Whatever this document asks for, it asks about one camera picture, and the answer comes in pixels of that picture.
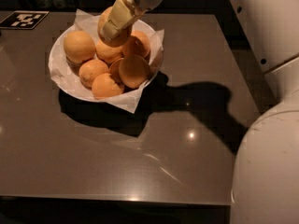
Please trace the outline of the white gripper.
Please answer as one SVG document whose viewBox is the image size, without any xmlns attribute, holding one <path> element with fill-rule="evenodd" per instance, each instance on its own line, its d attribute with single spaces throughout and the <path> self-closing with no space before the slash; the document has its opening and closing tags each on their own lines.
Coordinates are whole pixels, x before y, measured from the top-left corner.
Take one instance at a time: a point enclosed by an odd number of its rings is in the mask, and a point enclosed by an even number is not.
<svg viewBox="0 0 299 224">
<path fill-rule="evenodd" d="M 116 0 L 104 18 L 99 34 L 105 41 L 111 41 L 130 25 L 133 25 L 143 12 L 151 11 L 163 0 Z"/>
</svg>

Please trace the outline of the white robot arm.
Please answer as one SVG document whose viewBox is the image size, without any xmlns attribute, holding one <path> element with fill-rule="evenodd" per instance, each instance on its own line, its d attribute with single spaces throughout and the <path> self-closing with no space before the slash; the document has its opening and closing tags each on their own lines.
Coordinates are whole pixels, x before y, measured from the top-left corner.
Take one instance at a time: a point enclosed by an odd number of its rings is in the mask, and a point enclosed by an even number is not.
<svg viewBox="0 0 299 224">
<path fill-rule="evenodd" d="M 299 0 L 230 0 L 278 103 L 244 136 L 230 224 L 299 224 Z"/>
</svg>

